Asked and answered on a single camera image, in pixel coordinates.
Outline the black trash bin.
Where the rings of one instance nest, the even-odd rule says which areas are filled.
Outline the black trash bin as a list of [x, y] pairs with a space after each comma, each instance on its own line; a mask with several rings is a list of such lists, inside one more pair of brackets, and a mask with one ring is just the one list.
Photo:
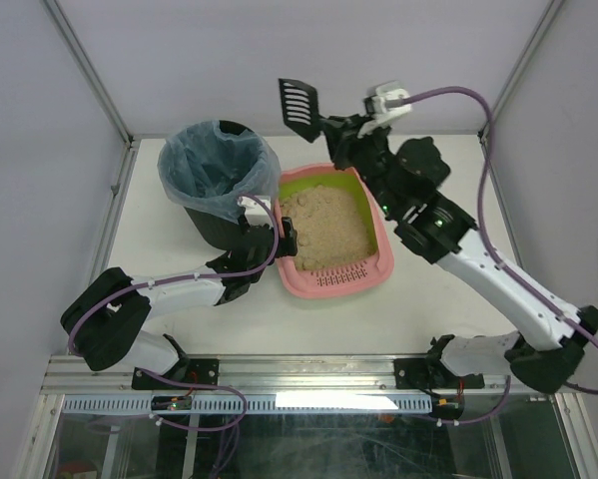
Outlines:
[[202, 238], [228, 249], [242, 237], [238, 195], [275, 198], [281, 167], [269, 144], [252, 129], [228, 120], [198, 124], [184, 142], [184, 175], [193, 203], [185, 210]]

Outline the pink green litter box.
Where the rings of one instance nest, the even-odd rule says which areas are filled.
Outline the pink green litter box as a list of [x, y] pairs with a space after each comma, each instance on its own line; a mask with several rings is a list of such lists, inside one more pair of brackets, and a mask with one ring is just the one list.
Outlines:
[[382, 210], [355, 170], [338, 171], [330, 164], [314, 164], [284, 171], [280, 178], [279, 199], [282, 201], [318, 185], [339, 188], [351, 194], [375, 253], [347, 265], [318, 270], [298, 270], [292, 257], [281, 257], [276, 260], [276, 265], [285, 288], [304, 299], [319, 299], [355, 294], [385, 282], [393, 272], [394, 258]]

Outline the blue plastic bin liner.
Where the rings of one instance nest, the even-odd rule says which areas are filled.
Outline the blue plastic bin liner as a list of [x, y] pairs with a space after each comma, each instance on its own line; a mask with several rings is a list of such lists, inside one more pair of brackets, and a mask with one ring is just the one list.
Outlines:
[[263, 137], [231, 121], [186, 127], [166, 140], [157, 163], [169, 200], [234, 223], [242, 194], [275, 199], [281, 166]]

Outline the black slotted litter scoop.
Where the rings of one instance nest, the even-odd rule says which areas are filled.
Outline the black slotted litter scoop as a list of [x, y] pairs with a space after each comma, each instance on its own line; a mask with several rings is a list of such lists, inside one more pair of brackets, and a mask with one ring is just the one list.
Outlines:
[[316, 88], [296, 79], [279, 78], [278, 82], [285, 126], [313, 143], [321, 135], [325, 120]]

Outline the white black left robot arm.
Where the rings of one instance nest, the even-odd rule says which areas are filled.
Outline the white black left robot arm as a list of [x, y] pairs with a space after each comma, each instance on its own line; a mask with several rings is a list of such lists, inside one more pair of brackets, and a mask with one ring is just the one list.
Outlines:
[[152, 319], [196, 306], [233, 302], [257, 283], [274, 260], [298, 253], [298, 233], [283, 217], [274, 226], [250, 226], [237, 247], [175, 276], [140, 280], [118, 267], [102, 272], [63, 312], [70, 351], [94, 372], [124, 363], [144, 380], [158, 375], [173, 387], [202, 378], [200, 367], [169, 334], [148, 332]]

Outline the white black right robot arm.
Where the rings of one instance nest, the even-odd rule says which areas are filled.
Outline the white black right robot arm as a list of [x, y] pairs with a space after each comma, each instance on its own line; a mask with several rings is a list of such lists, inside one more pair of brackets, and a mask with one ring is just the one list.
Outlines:
[[598, 308], [562, 300], [486, 248], [482, 226], [440, 192], [450, 167], [431, 138], [407, 140], [393, 152], [390, 129], [367, 133], [368, 122], [361, 115], [321, 120], [334, 166], [356, 170], [406, 248], [468, 284], [516, 328], [499, 336], [444, 335], [429, 359], [454, 376], [512, 375], [545, 394], [568, 386], [598, 331]]

